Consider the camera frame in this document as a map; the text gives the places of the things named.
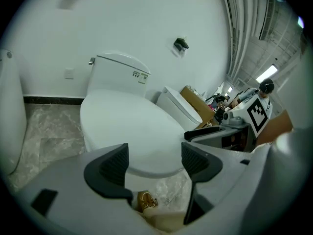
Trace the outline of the person's beige trouser leg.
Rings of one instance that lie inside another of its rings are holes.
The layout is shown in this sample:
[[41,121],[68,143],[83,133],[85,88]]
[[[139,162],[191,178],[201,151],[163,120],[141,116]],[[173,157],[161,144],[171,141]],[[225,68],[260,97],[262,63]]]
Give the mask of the person's beige trouser leg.
[[158,208],[145,209],[143,216],[154,228],[172,233],[182,229],[186,212],[165,212]]

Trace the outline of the long ceiling light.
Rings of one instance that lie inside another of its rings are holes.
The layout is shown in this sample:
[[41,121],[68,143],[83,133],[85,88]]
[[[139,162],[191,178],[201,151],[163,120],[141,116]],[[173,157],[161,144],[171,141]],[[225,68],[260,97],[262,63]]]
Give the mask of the long ceiling light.
[[271,64],[266,70],[262,71],[257,75],[257,83],[262,83],[265,79],[271,78],[274,74],[278,73],[278,68],[276,65]]

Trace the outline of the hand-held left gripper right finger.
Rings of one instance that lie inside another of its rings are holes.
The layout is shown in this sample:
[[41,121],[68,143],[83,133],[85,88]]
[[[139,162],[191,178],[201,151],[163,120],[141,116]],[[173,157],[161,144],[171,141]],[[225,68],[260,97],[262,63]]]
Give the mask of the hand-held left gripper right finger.
[[192,181],[189,204],[183,221],[184,225],[188,225],[214,207],[197,192],[196,184],[209,182],[220,173],[223,163],[218,157],[187,142],[181,144],[181,162]]

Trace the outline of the person's tan shoe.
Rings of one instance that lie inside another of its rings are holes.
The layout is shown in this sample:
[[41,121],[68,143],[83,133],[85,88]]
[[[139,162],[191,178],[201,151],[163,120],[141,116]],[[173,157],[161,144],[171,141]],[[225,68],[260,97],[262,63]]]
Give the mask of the person's tan shoe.
[[149,191],[140,191],[137,194],[138,211],[144,212],[146,209],[158,207],[158,201],[154,198]]

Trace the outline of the small black tissue holder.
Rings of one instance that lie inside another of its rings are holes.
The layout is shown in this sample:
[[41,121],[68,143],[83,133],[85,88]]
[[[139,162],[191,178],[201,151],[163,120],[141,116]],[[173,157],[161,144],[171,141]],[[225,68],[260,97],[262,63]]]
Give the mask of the small black tissue holder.
[[179,53],[185,52],[187,49],[189,49],[189,45],[186,43],[184,38],[176,38],[173,46]]

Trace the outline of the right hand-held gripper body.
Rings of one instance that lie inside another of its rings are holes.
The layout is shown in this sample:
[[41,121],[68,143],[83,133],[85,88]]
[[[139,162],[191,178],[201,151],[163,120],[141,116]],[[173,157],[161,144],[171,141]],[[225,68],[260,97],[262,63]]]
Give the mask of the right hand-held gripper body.
[[219,126],[224,130],[192,139],[192,142],[241,152],[252,152],[259,134],[269,118],[254,96],[244,100],[234,109],[224,112]]

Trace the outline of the white egg-shaped toilet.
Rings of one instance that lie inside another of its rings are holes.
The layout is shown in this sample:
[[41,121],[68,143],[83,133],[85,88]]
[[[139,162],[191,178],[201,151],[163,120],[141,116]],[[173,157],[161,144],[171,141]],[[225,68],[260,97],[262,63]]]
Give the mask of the white egg-shaped toilet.
[[19,69],[12,52],[0,49],[0,169],[6,175],[18,165],[27,119]]

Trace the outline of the white ceiling air vent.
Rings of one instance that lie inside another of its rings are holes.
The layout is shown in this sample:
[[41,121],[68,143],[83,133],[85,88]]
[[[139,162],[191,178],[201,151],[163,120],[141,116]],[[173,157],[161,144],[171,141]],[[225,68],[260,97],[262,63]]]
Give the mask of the white ceiling air vent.
[[258,39],[264,41],[269,35],[270,27],[272,24],[272,20],[274,17],[275,11],[275,1],[274,0],[266,0],[266,8],[263,16],[262,27],[260,29],[260,34]]

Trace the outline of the brown cardboard panel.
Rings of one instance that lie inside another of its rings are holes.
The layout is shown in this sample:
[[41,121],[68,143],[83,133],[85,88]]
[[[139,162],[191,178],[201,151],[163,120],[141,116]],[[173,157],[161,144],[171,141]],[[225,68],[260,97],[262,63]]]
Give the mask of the brown cardboard panel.
[[280,115],[270,119],[265,128],[259,134],[256,146],[272,143],[281,134],[290,132],[293,129],[293,124],[287,110],[284,110]]

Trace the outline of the bundle of white ceiling pipes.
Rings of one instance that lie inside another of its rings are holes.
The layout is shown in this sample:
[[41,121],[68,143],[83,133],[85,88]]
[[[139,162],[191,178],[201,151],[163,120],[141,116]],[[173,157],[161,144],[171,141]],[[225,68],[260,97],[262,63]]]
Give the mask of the bundle of white ceiling pipes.
[[253,0],[224,0],[230,32],[230,64],[227,78],[238,78],[249,42],[252,26]]

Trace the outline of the small white toilet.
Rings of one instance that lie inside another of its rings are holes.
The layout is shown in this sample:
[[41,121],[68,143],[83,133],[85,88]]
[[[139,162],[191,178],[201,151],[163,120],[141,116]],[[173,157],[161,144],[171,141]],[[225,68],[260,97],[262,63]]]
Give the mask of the small white toilet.
[[185,131],[192,131],[202,123],[202,118],[188,101],[168,86],[164,87],[156,105],[176,120]]

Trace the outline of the brown cardboard box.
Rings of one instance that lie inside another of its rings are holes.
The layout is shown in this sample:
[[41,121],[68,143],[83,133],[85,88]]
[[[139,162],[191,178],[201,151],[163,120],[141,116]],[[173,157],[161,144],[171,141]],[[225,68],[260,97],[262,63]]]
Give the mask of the brown cardboard box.
[[212,110],[202,99],[200,99],[194,92],[192,92],[187,86],[185,86],[180,94],[185,98],[185,100],[194,108],[194,110],[202,118],[202,122],[198,125],[196,129],[202,129],[209,127],[210,125],[219,125],[215,119],[215,111]]

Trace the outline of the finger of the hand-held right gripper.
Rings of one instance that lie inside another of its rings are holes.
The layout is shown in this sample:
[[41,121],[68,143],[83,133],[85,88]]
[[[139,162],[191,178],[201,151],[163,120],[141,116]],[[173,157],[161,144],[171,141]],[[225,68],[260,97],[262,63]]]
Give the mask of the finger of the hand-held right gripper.
[[216,125],[216,126],[209,126],[201,129],[195,129],[192,131],[187,131],[184,133],[184,139],[186,141],[191,141],[193,138],[205,136],[208,134],[216,133],[219,131],[224,130],[224,127]]

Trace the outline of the white toilet with tank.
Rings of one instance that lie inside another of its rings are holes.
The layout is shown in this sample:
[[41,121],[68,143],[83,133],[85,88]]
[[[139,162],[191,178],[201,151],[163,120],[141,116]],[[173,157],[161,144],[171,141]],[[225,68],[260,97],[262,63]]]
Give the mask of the white toilet with tank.
[[146,98],[146,87],[150,71],[136,58],[122,53],[103,53],[92,58],[89,63],[92,69],[87,95],[96,90],[110,90]]

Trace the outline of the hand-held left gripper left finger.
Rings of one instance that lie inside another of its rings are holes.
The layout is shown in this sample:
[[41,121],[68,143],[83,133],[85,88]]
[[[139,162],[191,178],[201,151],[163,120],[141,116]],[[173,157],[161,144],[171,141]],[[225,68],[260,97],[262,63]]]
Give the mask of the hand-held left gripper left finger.
[[104,147],[93,153],[98,157],[84,168],[87,185],[104,198],[125,199],[130,205],[134,196],[125,188],[125,176],[129,167],[128,144]]

